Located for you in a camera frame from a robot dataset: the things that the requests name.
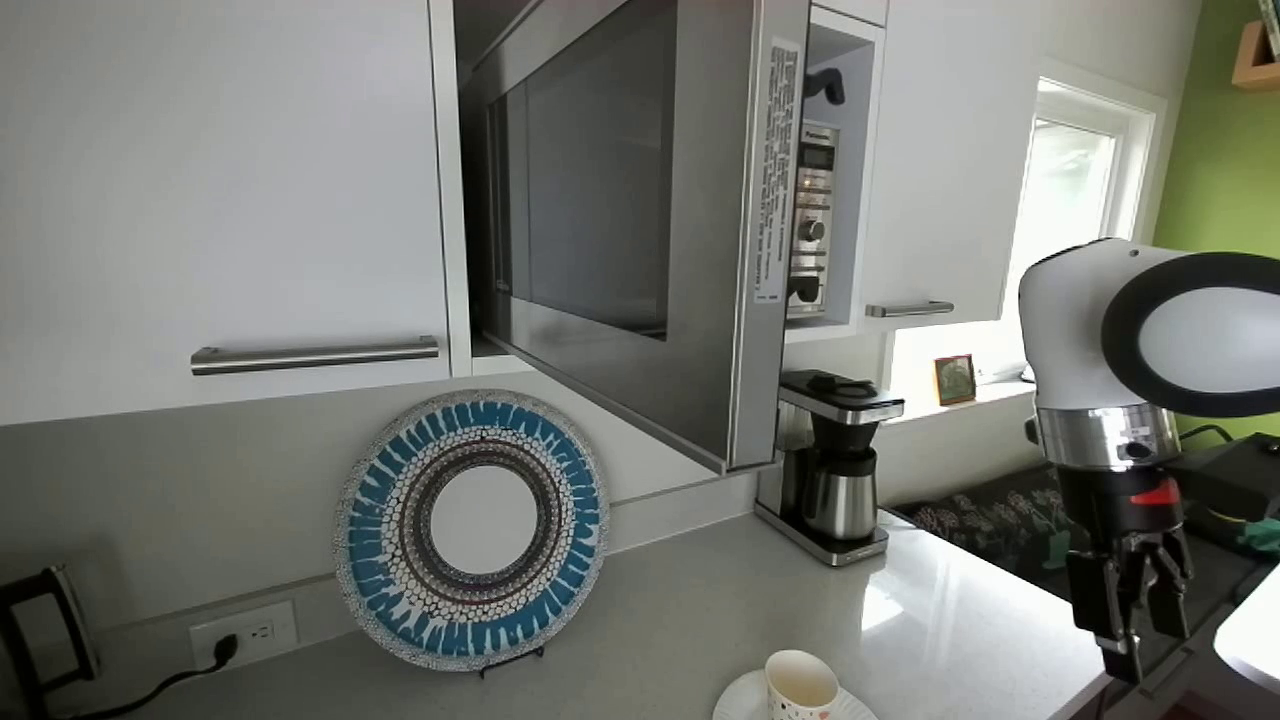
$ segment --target blue patterned plate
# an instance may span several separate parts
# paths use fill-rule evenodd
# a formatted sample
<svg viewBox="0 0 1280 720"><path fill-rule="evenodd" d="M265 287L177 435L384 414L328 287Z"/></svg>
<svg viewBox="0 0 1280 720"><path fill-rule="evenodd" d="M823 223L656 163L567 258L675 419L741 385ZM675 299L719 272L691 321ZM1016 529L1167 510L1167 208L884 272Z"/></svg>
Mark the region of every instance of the blue patterned plate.
<svg viewBox="0 0 1280 720"><path fill-rule="evenodd" d="M335 574L375 644L477 673L582 613L606 521L593 447L567 419L516 393L458 393L395 419L357 470Z"/></svg>

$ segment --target white countertop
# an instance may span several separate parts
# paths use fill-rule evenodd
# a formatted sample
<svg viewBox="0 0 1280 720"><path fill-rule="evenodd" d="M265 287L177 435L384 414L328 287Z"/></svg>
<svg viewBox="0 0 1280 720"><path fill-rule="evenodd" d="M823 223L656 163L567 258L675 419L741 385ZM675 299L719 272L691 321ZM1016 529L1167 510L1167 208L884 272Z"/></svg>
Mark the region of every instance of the white countertop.
<svg viewBox="0 0 1280 720"><path fill-rule="evenodd" d="M537 660L442 676L344 636L155 698L147 720L708 720L772 649L823 654L879 720L1072 716L1103 686L1063 600L884 516L889 553L819 568L756 516L614 554Z"/></svg>
<svg viewBox="0 0 1280 720"><path fill-rule="evenodd" d="M1280 693L1280 568L1221 623L1214 649L1248 680Z"/></svg>

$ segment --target saucer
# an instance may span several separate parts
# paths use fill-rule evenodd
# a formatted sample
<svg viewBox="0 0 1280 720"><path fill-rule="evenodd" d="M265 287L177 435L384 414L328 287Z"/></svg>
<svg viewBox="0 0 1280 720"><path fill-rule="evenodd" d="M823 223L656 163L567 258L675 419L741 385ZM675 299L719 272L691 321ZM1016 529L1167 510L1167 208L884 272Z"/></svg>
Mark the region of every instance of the saucer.
<svg viewBox="0 0 1280 720"><path fill-rule="evenodd" d="M768 684L765 673L749 673L724 686L712 720L768 720ZM875 720L875 713L839 686L833 720Z"/></svg>

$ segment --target coffee pot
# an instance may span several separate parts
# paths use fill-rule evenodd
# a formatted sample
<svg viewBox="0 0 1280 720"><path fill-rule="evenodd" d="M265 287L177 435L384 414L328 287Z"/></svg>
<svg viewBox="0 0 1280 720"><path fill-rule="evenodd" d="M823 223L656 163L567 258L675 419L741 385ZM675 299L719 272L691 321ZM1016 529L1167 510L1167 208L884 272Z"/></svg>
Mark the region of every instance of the coffee pot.
<svg viewBox="0 0 1280 720"><path fill-rule="evenodd" d="M874 438L904 398L833 371L784 371L779 398L791 423L784 419L779 465L762 470L756 516L819 564L884 553Z"/></svg>

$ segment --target coffee cup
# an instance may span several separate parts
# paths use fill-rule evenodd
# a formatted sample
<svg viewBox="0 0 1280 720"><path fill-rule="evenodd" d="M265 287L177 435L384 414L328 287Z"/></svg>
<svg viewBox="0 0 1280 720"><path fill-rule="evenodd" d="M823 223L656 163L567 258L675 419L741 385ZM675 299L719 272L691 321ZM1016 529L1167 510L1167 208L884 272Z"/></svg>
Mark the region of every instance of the coffee cup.
<svg viewBox="0 0 1280 720"><path fill-rule="evenodd" d="M833 720L839 697L838 673L799 649L772 652L765 660L768 720Z"/></svg>

